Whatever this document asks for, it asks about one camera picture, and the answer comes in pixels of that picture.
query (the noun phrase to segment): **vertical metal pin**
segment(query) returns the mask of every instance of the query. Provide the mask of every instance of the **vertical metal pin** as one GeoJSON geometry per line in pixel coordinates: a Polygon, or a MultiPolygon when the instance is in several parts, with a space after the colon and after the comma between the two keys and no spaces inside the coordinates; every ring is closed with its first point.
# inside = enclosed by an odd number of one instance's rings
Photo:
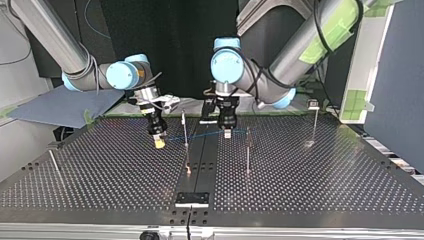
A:
{"type": "Polygon", "coordinates": [[[319,112],[319,103],[316,99],[309,99],[308,100],[308,110],[315,110],[315,119],[314,119],[314,129],[312,130],[312,138],[309,141],[306,141],[307,147],[312,147],[315,143],[315,133],[317,129],[317,122],[318,122],[318,112],[319,112]]]}
{"type": "Polygon", "coordinates": [[[186,121],[185,121],[185,111],[184,111],[184,109],[181,111],[181,124],[183,124],[183,127],[184,127],[184,139],[185,139],[184,145],[186,147],[188,147],[187,126],[186,126],[186,121]]]}
{"type": "Polygon", "coordinates": [[[53,150],[49,149],[49,154],[50,154],[50,158],[52,159],[52,162],[53,162],[53,165],[54,165],[54,169],[56,171],[59,171],[59,166],[56,163],[56,157],[54,156],[53,150]]]}
{"type": "Polygon", "coordinates": [[[249,127],[247,127],[247,130],[246,130],[246,146],[247,146],[246,172],[247,174],[249,174],[250,173],[250,148],[253,147],[252,133],[250,132],[249,127]]]}
{"type": "Polygon", "coordinates": [[[315,132],[316,132],[316,130],[317,130],[318,110],[319,110],[319,109],[315,110],[314,131],[313,131],[313,133],[312,133],[312,141],[314,141],[314,142],[315,142],[315,132]]]}
{"type": "Polygon", "coordinates": [[[184,128],[184,146],[186,149],[186,169],[187,169],[187,174],[190,174],[191,169],[190,169],[190,158],[188,153],[188,136],[187,136],[187,126],[186,126],[184,109],[181,111],[181,124],[183,125],[183,128],[184,128]]]}

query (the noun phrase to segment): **metal bracket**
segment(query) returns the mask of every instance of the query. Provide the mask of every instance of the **metal bracket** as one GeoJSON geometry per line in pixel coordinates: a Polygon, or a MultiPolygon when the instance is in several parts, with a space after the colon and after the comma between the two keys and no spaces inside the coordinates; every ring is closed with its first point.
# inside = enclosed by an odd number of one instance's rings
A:
{"type": "Polygon", "coordinates": [[[209,207],[209,193],[187,193],[180,192],[177,195],[175,201],[175,207],[177,208],[207,208],[209,207]]]}
{"type": "Polygon", "coordinates": [[[237,17],[237,33],[242,36],[269,10],[278,6],[288,6],[307,19],[312,14],[311,0],[250,0],[237,17]]]}
{"type": "Polygon", "coordinates": [[[368,112],[374,112],[375,106],[370,102],[365,102],[365,110],[368,112]]]}

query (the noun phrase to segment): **black perforated surface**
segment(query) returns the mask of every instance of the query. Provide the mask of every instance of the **black perforated surface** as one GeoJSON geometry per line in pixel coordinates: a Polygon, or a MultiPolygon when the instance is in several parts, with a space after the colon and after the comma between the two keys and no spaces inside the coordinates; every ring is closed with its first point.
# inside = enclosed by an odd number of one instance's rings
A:
{"type": "Polygon", "coordinates": [[[311,214],[315,212],[424,213],[394,165],[376,159],[347,126],[320,116],[312,146],[313,116],[241,118],[252,128],[250,173],[246,135],[219,137],[214,210],[311,214]]]}
{"type": "MultiPolygon", "coordinates": [[[[184,136],[180,119],[168,135],[184,136]]],[[[191,133],[195,119],[188,119],[191,133]]],[[[104,119],[3,191],[1,207],[21,209],[167,210],[186,160],[181,141],[154,148],[140,118],[104,119]]]]}

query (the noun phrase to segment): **metal plate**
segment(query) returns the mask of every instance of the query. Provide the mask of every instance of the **metal plate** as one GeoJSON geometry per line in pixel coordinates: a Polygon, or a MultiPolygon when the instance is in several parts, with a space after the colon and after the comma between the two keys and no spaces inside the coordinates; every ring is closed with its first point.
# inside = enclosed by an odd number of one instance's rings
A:
{"type": "MultiPolygon", "coordinates": [[[[2,183],[7,186],[1,193],[0,213],[10,209],[57,215],[69,211],[170,212],[184,173],[187,151],[181,140],[181,120],[166,121],[170,139],[165,148],[158,150],[147,134],[145,119],[101,120],[57,153],[60,172],[55,171],[52,161],[45,159],[27,166],[18,180],[2,183]]],[[[194,131],[196,121],[187,119],[189,133],[194,131]]]]}
{"type": "Polygon", "coordinates": [[[241,117],[232,139],[209,136],[205,145],[217,141],[217,155],[205,147],[202,163],[217,158],[217,169],[199,176],[196,188],[213,195],[208,225],[424,229],[422,186],[331,116],[319,116],[309,145],[313,120],[241,117]]]}

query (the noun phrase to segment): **black curtain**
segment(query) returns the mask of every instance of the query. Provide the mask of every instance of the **black curtain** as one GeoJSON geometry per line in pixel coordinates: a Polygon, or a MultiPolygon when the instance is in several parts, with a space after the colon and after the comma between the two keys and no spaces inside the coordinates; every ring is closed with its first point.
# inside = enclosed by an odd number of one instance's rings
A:
{"type": "Polygon", "coordinates": [[[117,59],[145,53],[162,92],[203,98],[213,41],[236,36],[237,0],[102,0],[117,59]]]}

